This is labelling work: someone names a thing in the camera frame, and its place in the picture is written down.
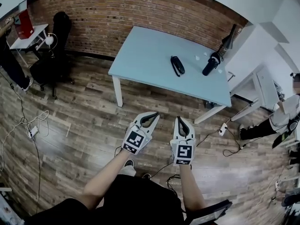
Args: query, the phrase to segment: white desk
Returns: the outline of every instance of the white desk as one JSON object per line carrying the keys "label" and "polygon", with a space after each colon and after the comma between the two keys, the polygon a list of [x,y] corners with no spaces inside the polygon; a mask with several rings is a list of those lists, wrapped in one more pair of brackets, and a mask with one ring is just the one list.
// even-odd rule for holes
{"label": "white desk", "polygon": [[[208,76],[202,74],[213,52],[181,37],[133,27],[108,72],[118,106],[123,105],[120,78],[231,106],[224,64]],[[185,74],[180,77],[172,68],[171,56],[178,56],[184,66]]]}
{"label": "white desk", "polygon": [[[38,50],[41,45],[43,45],[43,43],[45,42],[45,39],[47,38],[46,32],[45,32],[45,28],[48,26],[48,24],[43,24],[43,25],[37,25],[34,26],[34,32],[33,34],[28,38],[28,39],[20,39],[18,38],[14,44],[11,45],[10,49],[16,49],[19,56],[22,58],[23,62],[28,66],[27,62],[25,61],[25,59],[23,58],[23,56],[20,54],[20,50],[21,49],[26,49],[28,48],[30,45],[32,45],[34,39],[39,38],[39,41],[41,41],[41,43],[36,47],[36,50]],[[39,34],[40,33],[44,34],[45,38],[42,38]]]}
{"label": "white desk", "polygon": [[[248,78],[242,81],[236,88],[234,88],[230,92],[231,96],[239,92],[239,90],[241,90],[243,86],[251,80],[253,80],[255,86],[257,100],[248,109],[232,117],[231,121],[236,121],[237,119],[249,114],[250,112],[256,110],[261,106],[272,107],[279,101],[273,79],[266,67],[260,67],[257,71],[254,71]],[[194,123],[198,124],[208,119],[209,117],[221,111],[225,107],[226,106],[216,106],[210,109],[208,112],[195,119]]]}

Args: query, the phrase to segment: black pants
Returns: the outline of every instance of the black pants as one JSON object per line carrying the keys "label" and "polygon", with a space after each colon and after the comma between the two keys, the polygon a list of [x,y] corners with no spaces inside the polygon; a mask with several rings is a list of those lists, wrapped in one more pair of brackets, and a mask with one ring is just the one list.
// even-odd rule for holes
{"label": "black pants", "polygon": [[241,140],[253,139],[258,137],[265,137],[271,134],[275,134],[276,131],[271,127],[269,119],[263,121],[258,126],[250,129],[241,129],[240,138]]}
{"label": "black pants", "polygon": [[291,151],[290,157],[295,158],[295,159],[291,159],[290,165],[300,163],[300,152]]}
{"label": "black pants", "polygon": [[29,85],[29,78],[25,77],[24,72],[15,59],[15,56],[9,49],[0,53],[0,66],[4,68],[8,76],[21,88],[27,88]]}

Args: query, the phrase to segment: black chair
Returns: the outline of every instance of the black chair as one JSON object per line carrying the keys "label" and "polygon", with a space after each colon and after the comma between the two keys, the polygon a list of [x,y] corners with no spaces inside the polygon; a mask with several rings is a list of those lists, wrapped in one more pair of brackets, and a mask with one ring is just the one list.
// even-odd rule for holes
{"label": "black chair", "polygon": [[70,82],[74,81],[69,77],[71,65],[65,53],[65,45],[68,35],[71,30],[71,20],[64,12],[58,12],[53,18],[53,36],[54,42],[50,46],[50,51],[44,54],[41,59],[35,62],[30,67],[30,73],[33,79],[38,82],[41,91],[44,90],[46,85],[52,86],[52,97],[55,96],[55,87],[57,82]]}

